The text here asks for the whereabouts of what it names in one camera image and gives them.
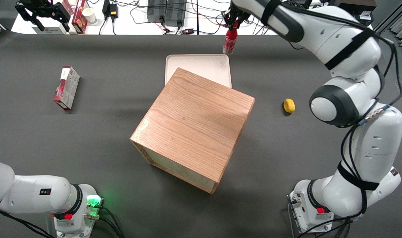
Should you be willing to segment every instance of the wooden crate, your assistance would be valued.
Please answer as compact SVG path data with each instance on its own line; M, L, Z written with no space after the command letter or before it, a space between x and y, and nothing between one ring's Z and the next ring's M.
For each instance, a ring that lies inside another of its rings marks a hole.
M254 101L178 68L130 140L150 164L213 194Z

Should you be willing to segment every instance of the green light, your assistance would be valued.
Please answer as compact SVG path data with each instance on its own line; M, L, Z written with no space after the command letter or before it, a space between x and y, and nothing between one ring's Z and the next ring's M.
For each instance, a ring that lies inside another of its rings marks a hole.
M101 204L101 197L98 195L89 195L86 197L86 205L99 206Z

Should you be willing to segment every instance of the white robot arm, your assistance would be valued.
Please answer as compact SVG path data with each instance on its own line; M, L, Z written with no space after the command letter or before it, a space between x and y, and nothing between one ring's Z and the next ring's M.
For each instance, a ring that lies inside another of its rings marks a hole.
M8 214L50 212L57 235L62 238L89 237L101 198L88 184L70 184L51 175L20 176L0 163L0 211Z
M355 27L357 20L335 6L305 10L281 0L232 0L223 13L228 27L251 14L325 64L332 78L311 96L311 112L327 124L351 126L334 175L302 180L288 195L300 232L329 231L334 214L357 218L400 184L392 165L402 138L402 113L391 106L395 101L376 99L384 78L376 68L381 50L375 33Z

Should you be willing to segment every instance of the power supply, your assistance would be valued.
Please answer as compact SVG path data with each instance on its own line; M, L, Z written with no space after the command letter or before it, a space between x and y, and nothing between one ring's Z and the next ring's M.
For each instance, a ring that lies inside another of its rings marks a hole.
M148 0L147 19L149 22L164 23L167 0Z
M186 0L168 0L165 16L166 26L183 27L185 23Z

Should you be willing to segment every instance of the coca-cola bottle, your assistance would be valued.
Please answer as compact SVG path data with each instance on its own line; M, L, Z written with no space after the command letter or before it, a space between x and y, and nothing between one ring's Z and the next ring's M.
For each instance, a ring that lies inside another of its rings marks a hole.
M238 38L238 22L235 21L233 29L229 29L226 33L225 44L223 45L223 53L228 56L233 54L235 48L236 39Z

